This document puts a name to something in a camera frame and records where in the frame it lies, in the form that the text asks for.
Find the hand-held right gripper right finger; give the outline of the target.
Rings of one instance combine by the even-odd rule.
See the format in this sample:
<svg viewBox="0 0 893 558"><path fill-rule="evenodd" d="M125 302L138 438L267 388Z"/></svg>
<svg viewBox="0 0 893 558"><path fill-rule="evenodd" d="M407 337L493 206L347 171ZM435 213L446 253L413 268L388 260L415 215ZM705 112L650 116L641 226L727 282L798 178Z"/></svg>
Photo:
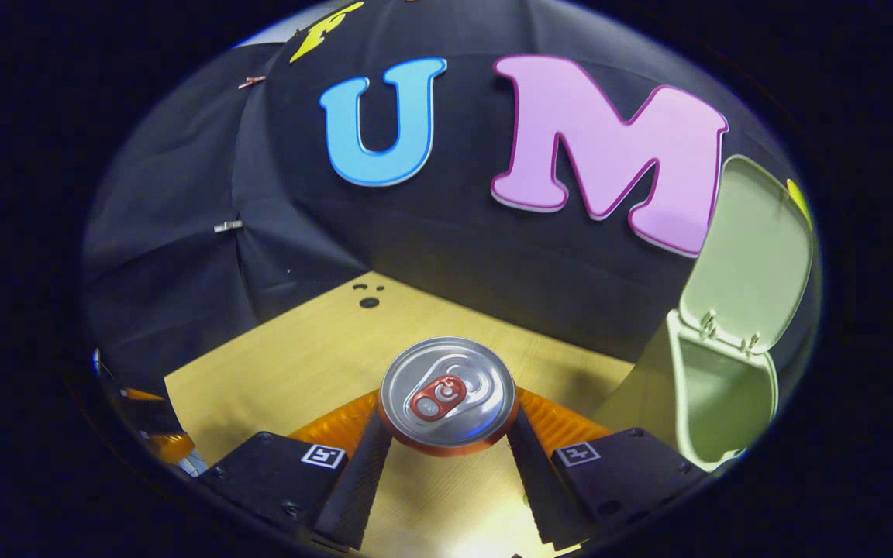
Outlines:
<svg viewBox="0 0 893 558"><path fill-rule="evenodd" d="M708 479L644 429L613 433L529 390L516 395L507 441L542 543L612 543L665 515Z"/></svg>

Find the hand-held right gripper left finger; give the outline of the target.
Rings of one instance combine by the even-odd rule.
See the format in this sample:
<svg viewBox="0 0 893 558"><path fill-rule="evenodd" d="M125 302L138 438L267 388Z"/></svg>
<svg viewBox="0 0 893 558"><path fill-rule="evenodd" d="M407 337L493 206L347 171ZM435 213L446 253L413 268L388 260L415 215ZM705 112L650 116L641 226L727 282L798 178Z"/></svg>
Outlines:
<svg viewBox="0 0 893 558"><path fill-rule="evenodd" d="M373 390L291 435L259 431L198 482L281 536L359 550L392 441L377 402Z"/></svg>

